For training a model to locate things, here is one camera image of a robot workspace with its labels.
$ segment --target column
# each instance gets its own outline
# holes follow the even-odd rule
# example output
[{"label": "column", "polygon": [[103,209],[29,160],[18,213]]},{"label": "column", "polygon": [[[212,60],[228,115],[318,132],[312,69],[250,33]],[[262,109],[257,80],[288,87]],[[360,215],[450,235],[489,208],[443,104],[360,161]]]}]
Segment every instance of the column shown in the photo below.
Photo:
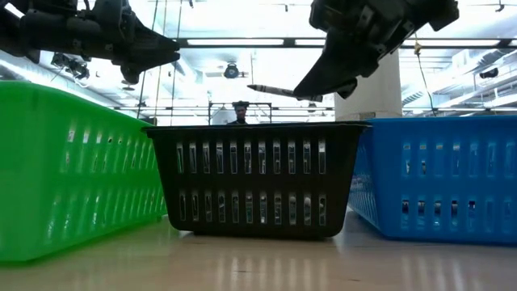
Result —
[{"label": "column", "polygon": [[352,96],[343,99],[334,93],[334,106],[336,121],[402,116],[398,51],[380,60],[369,78],[358,77]]}]

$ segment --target wooden table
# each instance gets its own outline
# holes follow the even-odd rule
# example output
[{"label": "wooden table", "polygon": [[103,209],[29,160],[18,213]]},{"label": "wooden table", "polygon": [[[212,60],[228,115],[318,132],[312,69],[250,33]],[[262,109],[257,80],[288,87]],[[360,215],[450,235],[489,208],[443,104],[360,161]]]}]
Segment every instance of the wooden table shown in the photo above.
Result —
[{"label": "wooden table", "polygon": [[0,268],[0,291],[503,291],[517,248],[394,242],[355,213],[323,242],[196,237],[167,220],[31,267]]}]

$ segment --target black plastic basket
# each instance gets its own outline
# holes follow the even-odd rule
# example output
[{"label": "black plastic basket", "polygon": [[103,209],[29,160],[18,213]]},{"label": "black plastic basket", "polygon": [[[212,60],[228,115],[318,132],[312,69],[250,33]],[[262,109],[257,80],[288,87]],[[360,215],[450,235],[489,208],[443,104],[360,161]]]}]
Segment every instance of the black plastic basket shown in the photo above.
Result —
[{"label": "black plastic basket", "polygon": [[144,130],[153,139],[174,228],[330,237],[343,227],[355,152],[367,126],[338,122]]}]

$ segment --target green plastic basket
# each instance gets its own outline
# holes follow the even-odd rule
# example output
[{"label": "green plastic basket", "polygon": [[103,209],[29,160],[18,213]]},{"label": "green plastic basket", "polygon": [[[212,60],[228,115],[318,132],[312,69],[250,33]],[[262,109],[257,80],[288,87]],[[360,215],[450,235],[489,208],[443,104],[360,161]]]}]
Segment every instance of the green plastic basket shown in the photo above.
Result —
[{"label": "green plastic basket", "polygon": [[147,124],[0,82],[0,262],[36,259],[166,214]]}]

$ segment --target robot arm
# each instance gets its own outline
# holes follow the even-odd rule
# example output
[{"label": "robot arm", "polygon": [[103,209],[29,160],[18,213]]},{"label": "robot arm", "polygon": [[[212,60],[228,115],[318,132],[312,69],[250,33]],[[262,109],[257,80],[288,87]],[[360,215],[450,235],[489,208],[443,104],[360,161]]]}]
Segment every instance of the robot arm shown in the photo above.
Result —
[{"label": "robot arm", "polygon": [[358,76],[429,23],[435,31],[456,21],[455,0],[314,0],[309,23],[327,33],[322,55],[295,88],[297,96],[350,96]]},{"label": "robot arm", "polygon": [[12,0],[16,17],[0,0],[0,50],[40,61],[40,50],[92,57],[119,65],[128,83],[140,73],[179,59],[179,45],[144,26],[127,0],[95,2],[77,10],[77,0]]}]

